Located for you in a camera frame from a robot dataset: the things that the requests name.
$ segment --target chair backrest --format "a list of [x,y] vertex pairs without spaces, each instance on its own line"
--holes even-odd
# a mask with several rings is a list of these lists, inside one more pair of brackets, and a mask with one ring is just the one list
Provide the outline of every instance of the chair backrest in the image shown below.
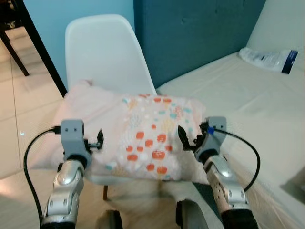
[[76,19],[66,29],[65,42],[68,89],[88,79],[107,90],[156,94],[138,40],[124,17]]

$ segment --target blue label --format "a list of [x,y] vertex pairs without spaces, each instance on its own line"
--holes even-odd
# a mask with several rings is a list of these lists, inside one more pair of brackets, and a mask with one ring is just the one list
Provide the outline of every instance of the blue label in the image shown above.
[[295,59],[296,59],[296,56],[297,56],[297,51],[294,51],[294,50],[291,50],[287,59],[286,59],[286,62],[284,64],[284,67],[282,69],[282,73],[286,73],[286,74],[289,74],[290,71],[291,71],[291,68],[292,68],[292,65],[294,64],[295,62]]

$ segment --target blue wall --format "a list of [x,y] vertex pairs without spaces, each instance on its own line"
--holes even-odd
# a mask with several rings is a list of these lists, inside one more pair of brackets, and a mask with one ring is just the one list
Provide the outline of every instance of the blue wall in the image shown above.
[[66,88],[65,30],[72,20],[115,13],[134,28],[133,0],[24,0],[24,4]]

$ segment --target folded blanket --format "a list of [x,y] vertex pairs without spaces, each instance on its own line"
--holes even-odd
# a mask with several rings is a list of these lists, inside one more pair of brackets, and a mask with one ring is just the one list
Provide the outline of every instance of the folded blanket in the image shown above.
[[[96,142],[103,130],[103,147],[93,151],[88,175],[207,183],[202,164],[192,152],[183,151],[178,137],[178,125],[186,130],[190,143],[201,134],[204,113],[205,107],[193,99],[118,94],[82,81],[65,96],[53,124],[82,119],[89,142]],[[30,166],[57,169],[61,162],[60,137],[46,135]]]

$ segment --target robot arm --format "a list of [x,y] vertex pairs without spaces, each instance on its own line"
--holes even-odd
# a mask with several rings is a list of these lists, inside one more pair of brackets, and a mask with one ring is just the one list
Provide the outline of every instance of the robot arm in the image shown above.
[[61,143],[64,148],[64,163],[54,179],[42,229],[75,228],[84,172],[92,161],[90,149],[102,147],[103,135],[100,131],[98,142],[89,144],[83,138],[82,120],[64,120],[61,123]]
[[190,146],[186,132],[178,127],[179,138],[184,150],[192,150],[197,161],[201,162],[207,173],[219,213],[225,229],[258,229],[256,220],[250,210],[244,189],[228,166],[226,159],[220,155],[220,145],[225,135],[215,129],[226,130],[224,117],[210,117],[200,125],[203,135],[194,140]]

